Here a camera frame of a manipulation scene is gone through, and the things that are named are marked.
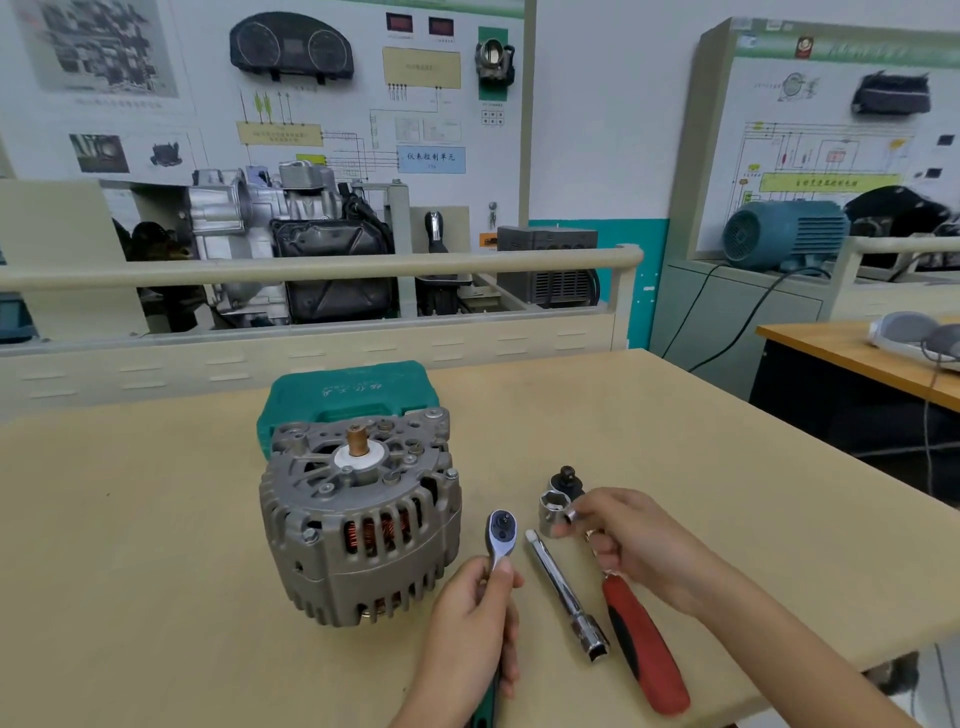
headphones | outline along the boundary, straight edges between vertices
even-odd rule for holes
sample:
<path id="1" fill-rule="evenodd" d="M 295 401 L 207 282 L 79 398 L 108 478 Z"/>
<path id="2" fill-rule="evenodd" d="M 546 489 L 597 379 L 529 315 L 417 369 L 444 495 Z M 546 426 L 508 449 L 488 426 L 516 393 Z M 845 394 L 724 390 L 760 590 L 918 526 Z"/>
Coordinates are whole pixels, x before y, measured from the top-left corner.
<path id="1" fill-rule="evenodd" d="M 925 313 L 896 311 L 870 323 L 871 344 L 960 372 L 960 324 L 941 324 Z"/>

white wall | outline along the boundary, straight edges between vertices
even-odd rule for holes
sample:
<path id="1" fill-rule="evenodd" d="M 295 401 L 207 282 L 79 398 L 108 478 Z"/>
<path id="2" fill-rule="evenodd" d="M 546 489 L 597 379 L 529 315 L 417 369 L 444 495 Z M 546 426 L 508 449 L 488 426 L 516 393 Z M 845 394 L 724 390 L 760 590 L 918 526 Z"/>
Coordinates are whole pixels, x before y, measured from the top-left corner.
<path id="1" fill-rule="evenodd" d="M 693 50 L 731 15 L 960 31 L 957 0 L 540 0 L 531 218 L 667 216 Z"/>

copper winding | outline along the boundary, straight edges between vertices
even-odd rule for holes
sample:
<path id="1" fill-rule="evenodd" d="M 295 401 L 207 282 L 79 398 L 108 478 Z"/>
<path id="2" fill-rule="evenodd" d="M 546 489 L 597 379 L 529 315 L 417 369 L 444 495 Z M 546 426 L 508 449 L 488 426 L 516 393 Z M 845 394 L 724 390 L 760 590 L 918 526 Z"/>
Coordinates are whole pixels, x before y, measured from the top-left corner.
<path id="1" fill-rule="evenodd" d="M 362 425 L 351 425 L 347 428 L 347 452 L 350 457 L 363 457 L 370 452 L 367 444 L 367 429 Z"/>
<path id="2" fill-rule="evenodd" d="M 381 521 L 383 525 L 383 541 L 387 548 L 395 545 L 394 518 L 390 515 L 384 515 Z M 410 514 L 406 511 L 400 512 L 400 531 L 404 539 L 410 536 Z M 356 521 L 350 521 L 344 528 L 344 534 L 347 538 L 347 549 L 350 553 L 356 553 L 359 543 L 357 542 L 357 524 Z M 364 519 L 363 524 L 363 542 L 368 553 L 376 553 L 376 523 L 373 519 Z"/>

red screwdriver handle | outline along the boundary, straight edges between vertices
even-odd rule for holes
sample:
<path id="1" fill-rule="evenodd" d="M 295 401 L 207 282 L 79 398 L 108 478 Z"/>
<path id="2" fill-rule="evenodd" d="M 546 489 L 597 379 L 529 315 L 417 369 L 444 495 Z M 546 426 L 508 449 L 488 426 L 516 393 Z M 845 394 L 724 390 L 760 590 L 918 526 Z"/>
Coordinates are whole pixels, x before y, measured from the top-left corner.
<path id="1" fill-rule="evenodd" d="M 690 695 L 660 630 L 620 576 L 604 579 L 603 596 L 616 639 L 650 707 L 662 716 L 678 716 L 690 707 Z"/>

hand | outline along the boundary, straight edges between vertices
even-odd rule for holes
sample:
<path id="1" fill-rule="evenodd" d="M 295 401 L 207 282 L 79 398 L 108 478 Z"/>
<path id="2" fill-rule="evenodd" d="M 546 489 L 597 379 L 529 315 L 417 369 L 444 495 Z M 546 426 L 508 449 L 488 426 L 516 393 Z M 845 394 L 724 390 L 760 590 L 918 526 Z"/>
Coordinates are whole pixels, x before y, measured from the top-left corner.
<path id="1" fill-rule="evenodd" d="M 590 547 L 604 570 L 619 571 L 674 609 L 699 617 L 704 586 L 732 567 L 645 493 L 597 488 L 573 502 L 582 516 L 554 526 L 558 538 L 594 531 Z"/>
<path id="2" fill-rule="evenodd" d="M 520 678 L 520 625 L 511 594 L 523 586 L 523 577 L 508 559 L 501 559 L 485 584 L 489 567 L 489 559 L 470 559 L 437 597 L 420 665 L 394 728 L 462 728 L 480 705 L 497 666 L 501 691 L 514 696 Z"/>

